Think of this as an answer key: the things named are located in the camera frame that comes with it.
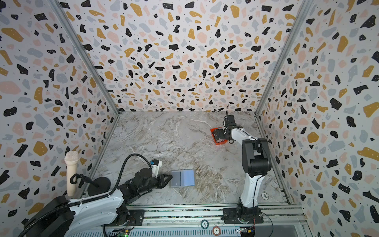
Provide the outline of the red card tray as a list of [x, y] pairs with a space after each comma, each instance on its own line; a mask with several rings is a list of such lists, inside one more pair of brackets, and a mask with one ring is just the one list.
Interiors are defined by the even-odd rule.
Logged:
[[228, 142], [225, 138], [224, 129], [221, 127], [210, 129], [215, 145], [222, 145]]

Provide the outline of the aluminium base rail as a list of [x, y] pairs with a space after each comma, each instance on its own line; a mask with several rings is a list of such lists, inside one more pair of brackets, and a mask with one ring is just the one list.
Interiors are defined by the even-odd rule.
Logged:
[[[262, 223], [248, 224], [237, 222], [226, 224], [222, 217], [226, 208], [232, 204], [194, 204], [194, 205], [132, 205], [130, 210], [141, 213], [136, 221], [141, 225], [93, 227], [76, 235], [78, 237], [215, 237], [214, 226], [221, 229], [218, 237], [240, 237], [249, 227], [257, 237], [311, 237], [303, 211], [298, 205], [286, 203], [263, 203]], [[207, 220], [209, 228], [203, 230], [201, 221]]]

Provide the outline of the beige leather card holder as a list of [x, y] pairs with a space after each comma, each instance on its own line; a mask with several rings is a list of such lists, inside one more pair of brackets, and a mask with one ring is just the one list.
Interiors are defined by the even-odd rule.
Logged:
[[180, 187], [191, 187], [195, 186], [195, 171], [193, 169], [181, 170], [181, 186]]

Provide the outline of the beige microphone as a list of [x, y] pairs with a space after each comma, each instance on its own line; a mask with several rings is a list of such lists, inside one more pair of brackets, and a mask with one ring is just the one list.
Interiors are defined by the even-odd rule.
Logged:
[[76, 185], [71, 183], [71, 178], [77, 173], [77, 165], [79, 162], [79, 153], [69, 151], [65, 156], [66, 176], [67, 176], [67, 196], [73, 197], [76, 192]]

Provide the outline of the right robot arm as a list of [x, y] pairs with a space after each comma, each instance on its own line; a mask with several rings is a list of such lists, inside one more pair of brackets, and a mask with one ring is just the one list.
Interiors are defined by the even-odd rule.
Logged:
[[254, 208], [258, 205], [258, 194], [264, 177], [271, 170], [272, 164], [268, 152], [268, 141], [248, 133], [237, 125], [233, 115], [224, 116], [223, 127], [211, 129], [216, 145], [237, 142], [242, 147], [242, 168], [245, 172], [245, 183], [240, 203], [243, 208]]

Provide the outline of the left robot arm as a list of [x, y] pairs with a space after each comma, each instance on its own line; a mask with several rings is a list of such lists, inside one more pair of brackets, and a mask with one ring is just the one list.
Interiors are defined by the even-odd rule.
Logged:
[[80, 199], [56, 197], [25, 223], [19, 236], [69, 237], [93, 227], [125, 223], [130, 215], [127, 205], [165, 188], [171, 179], [169, 174], [154, 176], [150, 168], [144, 168], [110, 192]]

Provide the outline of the black microphone stand base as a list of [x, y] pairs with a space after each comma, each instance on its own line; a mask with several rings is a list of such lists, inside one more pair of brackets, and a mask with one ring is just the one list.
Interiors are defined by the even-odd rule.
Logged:
[[99, 177], [93, 181], [90, 181], [87, 193], [89, 196], [95, 196], [103, 193], [107, 193], [110, 190], [111, 181], [106, 177]]

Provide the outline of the black VIP credit card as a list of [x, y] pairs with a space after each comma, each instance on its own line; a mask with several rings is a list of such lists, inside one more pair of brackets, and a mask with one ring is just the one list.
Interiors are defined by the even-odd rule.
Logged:
[[181, 184], [181, 171], [180, 170], [177, 170], [177, 171], [172, 171], [171, 172], [171, 175], [172, 175], [172, 179], [171, 179], [171, 188], [177, 188], [177, 187], [180, 187], [182, 184]]

